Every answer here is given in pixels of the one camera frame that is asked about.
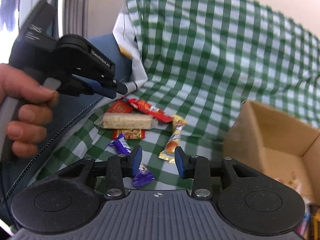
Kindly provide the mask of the person's left hand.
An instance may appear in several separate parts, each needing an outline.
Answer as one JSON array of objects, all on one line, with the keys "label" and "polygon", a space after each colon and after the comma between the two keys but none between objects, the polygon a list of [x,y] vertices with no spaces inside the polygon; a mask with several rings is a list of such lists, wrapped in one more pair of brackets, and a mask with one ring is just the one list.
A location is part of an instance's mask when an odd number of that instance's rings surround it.
[{"label": "person's left hand", "polygon": [[2,63],[1,101],[7,96],[29,102],[18,110],[18,120],[7,124],[6,135],[13,141],[14,155],[32,157],[47,136],[45,126],[52,121],[52,108],[59,101],[59,93],[41,86],[25,72]]}]

